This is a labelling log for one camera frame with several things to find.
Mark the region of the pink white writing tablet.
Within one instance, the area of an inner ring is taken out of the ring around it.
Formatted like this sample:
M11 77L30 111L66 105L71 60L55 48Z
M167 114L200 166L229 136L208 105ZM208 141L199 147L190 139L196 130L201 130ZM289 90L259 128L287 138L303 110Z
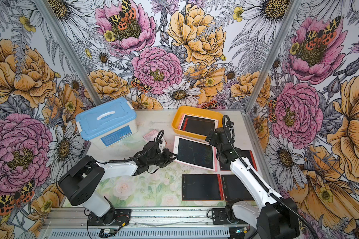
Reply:
M175 162L204 170L217 171L217 150L206 142L176 135L173 152L177 155Z

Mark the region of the yellow storage tray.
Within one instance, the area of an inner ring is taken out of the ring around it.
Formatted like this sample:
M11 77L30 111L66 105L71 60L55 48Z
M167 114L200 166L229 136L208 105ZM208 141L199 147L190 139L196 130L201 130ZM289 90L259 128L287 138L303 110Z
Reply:
M174 116L174 119L172 121L172 129L177 134L196 138L196 139L201 139L201 140L205 140L206 137L208 136L208 133L206 135L203 135L203 134L196 134L196 133L181 130L180 127L182 126L182 123L185 121L185 119L184 119L185 115L189 115L189 116L193 116L193 117L201 117L201 118L206 118L206 119L210 119L210 120L211 119L216 120L215 127L216 128L222 127L221 121L222 121L223 114L216 112L216 111L211 111L211 110L206 110L206 109L201 109L201 108L196 108L196 107L181 106L178 108L178 110Z

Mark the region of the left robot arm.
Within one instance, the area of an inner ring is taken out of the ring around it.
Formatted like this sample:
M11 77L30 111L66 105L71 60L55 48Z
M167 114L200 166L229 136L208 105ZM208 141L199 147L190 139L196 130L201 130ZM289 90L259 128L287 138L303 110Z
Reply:
M93 219L109 225L116 221L116 210L109 200L96 192L99 183L115 177L138 176L147 172L151 166L164 168L177 157L169 149L160 149L152 141L128 159L98 162L87 155L65 173L57 184L72 206L85 207Z

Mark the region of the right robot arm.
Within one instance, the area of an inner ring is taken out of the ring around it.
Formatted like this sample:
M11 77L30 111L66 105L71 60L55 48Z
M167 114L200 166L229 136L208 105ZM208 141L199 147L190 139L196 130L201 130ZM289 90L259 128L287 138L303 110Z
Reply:
M242 220L254 227L262 239L294 239L299 237L296 204L283 199L254 169L248 158L234 146L234 129L230 118L222 118L222 126L209 133L206 141L216 147L219 162L229 166L254 199L251 206L242 199L226 206L229 220Z

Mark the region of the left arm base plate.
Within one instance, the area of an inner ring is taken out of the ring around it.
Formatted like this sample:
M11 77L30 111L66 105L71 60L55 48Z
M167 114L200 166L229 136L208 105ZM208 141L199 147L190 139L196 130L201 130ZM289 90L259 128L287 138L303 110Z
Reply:
M90 212L88 226L125 226L129 224L131 213L131 209L111 208L104 216L99 217Z

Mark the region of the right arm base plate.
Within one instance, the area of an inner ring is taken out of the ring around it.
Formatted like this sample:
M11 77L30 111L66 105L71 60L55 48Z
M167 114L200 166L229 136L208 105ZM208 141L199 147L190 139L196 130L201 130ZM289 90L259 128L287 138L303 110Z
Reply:
M229 219L224 208L212 208L206 215L214 225L249 225L247 222L238 219Z

